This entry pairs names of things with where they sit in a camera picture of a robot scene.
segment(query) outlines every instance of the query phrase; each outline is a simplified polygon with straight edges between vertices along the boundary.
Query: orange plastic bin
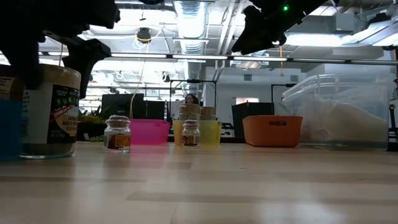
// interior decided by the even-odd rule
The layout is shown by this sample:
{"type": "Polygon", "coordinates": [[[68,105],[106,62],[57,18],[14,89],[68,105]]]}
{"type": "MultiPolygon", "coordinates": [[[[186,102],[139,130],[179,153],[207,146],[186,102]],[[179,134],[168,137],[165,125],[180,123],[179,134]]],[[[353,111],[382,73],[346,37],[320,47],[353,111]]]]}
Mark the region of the orange plastic bin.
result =
{"type": "Polygon", "coordinates": [[[301,116],[248,116],[243,119],[246,143],[261,147],[295,147],[299,144],[301,116]]]}

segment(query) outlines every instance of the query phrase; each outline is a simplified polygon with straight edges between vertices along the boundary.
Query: glass jar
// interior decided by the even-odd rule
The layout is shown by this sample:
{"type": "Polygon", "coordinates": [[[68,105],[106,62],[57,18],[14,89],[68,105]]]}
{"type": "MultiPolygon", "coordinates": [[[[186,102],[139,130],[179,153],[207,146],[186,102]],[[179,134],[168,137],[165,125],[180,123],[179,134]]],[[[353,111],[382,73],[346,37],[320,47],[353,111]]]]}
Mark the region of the glass jar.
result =
{"type": "Polygon", "coordinates": [[[181,134],[181,145],[184,147],[195,147],[199,145],[200,131],[199,123],[194,120],[186,120],[181,134]]]}
{"type": "Polygon", "coordinates": [[[130,121],[126,116],[112,115],[105,121],[108,127],[104,133],[106,152],[130,152],[130,121]]]}

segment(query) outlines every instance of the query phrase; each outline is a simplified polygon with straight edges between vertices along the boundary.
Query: pink plastic bowl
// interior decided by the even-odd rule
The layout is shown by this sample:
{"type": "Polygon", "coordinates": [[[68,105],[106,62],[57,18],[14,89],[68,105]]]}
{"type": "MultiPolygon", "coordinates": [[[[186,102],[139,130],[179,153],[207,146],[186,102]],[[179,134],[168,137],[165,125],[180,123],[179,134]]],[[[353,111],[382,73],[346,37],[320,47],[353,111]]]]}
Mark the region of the pink plastic bowl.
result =
{"type": "Polygon", "coordinates": [[[157,145],[167,142],[169,122],[155,119],[131,119],[131,144],[157,145]]]}

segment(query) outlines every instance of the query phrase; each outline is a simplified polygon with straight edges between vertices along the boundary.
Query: air duct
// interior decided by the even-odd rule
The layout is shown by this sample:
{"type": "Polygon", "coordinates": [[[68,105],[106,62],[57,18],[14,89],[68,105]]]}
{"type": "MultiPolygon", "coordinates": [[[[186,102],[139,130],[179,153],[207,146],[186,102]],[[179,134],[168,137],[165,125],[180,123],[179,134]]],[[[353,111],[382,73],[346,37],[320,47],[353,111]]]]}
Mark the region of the air duct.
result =
{"type": "MultiPolygon", "coordinates": [[[[202,39],[205,37],[205,26],[207,16],[207,2],[200,1],[175,1],[175,11],[178,15],[178,36],[189,38],[189,41],[181,40],[181,50],[183,54],[201,55],[205,51],[203,41],[192,41],[192,39],[202,39]]],[[[200,78],[201,63],[185,62],[185,79],[200,78]]]]}

